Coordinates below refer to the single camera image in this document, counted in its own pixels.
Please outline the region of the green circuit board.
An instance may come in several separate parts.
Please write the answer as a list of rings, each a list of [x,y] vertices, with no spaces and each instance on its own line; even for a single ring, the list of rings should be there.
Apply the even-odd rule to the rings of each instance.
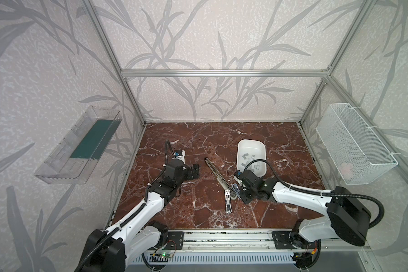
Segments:
[[[174,256],[174,252],[153,253],[151,259],[153,262],[168,262],[170,259],[174,258]]]

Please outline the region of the grey white large stapler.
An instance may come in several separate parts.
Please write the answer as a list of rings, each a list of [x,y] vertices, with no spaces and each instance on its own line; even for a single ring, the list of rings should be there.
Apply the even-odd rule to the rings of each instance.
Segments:
[[[222,174],[219,172],[219,170],[216,168],[216,166],[211,162],[209,158],[205,158],[205,163],[206,165],[210,168],[212,173],[215,175],[216,180],[219,182],[219,184],[222,186],[224,190],[228,190],[229,196],[231,199],[235,200],[237,199],[237,194],[234,192],[230,184],[226,181],[226,179],[222,176]]]

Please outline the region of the white plastic tray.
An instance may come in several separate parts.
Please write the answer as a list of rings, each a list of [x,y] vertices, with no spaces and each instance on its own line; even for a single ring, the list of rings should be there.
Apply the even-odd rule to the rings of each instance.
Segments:
[[[239,142],[239,144],[238,144],[237,161],[238,161],[238,156],[243,155],[245,153],[261,155],[261,156],[264,157],[263,160],[266,160],[266,147],[260,141],[255,141],[255,140],[251,140],[251,139],[241,140]],[[262,170],[257,171],[257,172],[253,172],[253,171],[252,172],[258,177],[263,177],[263,176],[265,176],[266,171],[267,170],[266,170],[266,163],[265,163]]]

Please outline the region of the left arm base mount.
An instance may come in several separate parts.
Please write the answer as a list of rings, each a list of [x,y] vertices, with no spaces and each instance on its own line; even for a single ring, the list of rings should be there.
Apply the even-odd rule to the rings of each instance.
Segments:
[[[184,232],[166,231],[162,233],[163,250],[182,250],[184,244]]]

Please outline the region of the small white stapler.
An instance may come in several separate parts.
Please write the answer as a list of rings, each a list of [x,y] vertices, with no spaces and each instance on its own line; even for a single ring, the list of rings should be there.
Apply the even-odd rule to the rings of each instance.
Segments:
[[[231,191],[229,189],[226,189],[224,191],[224,197],[225,197],[225,211],[227,214],[231,214],[232,213]]]

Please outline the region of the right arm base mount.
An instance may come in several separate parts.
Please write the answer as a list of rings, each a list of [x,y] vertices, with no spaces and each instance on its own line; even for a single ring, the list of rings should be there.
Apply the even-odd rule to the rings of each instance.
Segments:
[[[275,249],[291,249],[291,250],[314,250],[315,242],[308,242],[302,238],[297,232],[292,231],[273,231],[272,240]]]

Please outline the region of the aluminium front rail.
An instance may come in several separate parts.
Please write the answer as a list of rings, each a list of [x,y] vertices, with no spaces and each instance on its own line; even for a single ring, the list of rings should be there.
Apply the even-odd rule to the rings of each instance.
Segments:
[[[172,230],[184,232],[182,250],[163,250],[158,245],[159,232],[151,228],[142,230],[130,241],[124,242],[128,255],[139,256],[142,253],[174,252],[175,256],[186,253],[264,253],[264,252],[310,252],[310,250],[275,249],[272,240],[273,231],[288,229],[208,229],[208,230]]]

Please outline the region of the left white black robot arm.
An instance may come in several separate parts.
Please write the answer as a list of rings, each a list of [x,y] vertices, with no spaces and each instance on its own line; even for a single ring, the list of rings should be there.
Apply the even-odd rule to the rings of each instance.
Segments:
[[[176,197],[183,182],[198,178],[199,164],[188,166],[181,159],[167,162],[138,205],[117,223],[89,235],[76,271],[123,272],[146,250],[163,246],[167,228],[152,218]]]

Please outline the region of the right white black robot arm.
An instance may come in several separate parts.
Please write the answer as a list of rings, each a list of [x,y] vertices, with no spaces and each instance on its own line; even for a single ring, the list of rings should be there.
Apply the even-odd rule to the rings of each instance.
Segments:
[[[250,170],[235,173],[240,185],[239,196],[245,204],[255,199],[302,207],[321,216],[302,219],[291,233],[296,243],[339,238],[362,247],[368,230],[378,225],[384,215],[384,205],[376,198],[352,194],[344,187],[319,190],[289,184],[278,176],[263,179]]]

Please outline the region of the clear wall shelf green mat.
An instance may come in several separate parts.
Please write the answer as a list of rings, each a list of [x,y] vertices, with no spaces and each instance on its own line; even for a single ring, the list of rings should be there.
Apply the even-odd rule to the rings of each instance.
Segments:
[[[90,106],[35,171],[47,184],[85,184],[122,121],[121,112]]]

